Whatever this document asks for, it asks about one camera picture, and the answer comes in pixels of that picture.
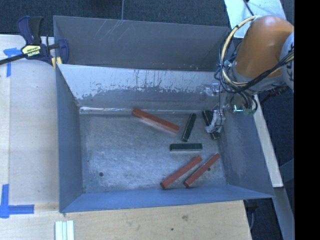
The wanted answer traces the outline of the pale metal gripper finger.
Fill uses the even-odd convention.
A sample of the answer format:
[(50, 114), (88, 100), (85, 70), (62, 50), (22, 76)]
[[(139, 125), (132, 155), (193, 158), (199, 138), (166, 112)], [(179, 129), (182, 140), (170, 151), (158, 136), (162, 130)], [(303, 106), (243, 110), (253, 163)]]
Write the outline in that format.
[(212, 125), (222, 125), (225, 120), (224, 114), (221, 110), (213, 110), (212, 112)]
[(220, 133), (222, 127), (222, 124), (210, 124), (205, 127), (205, 130), (207, 133)]

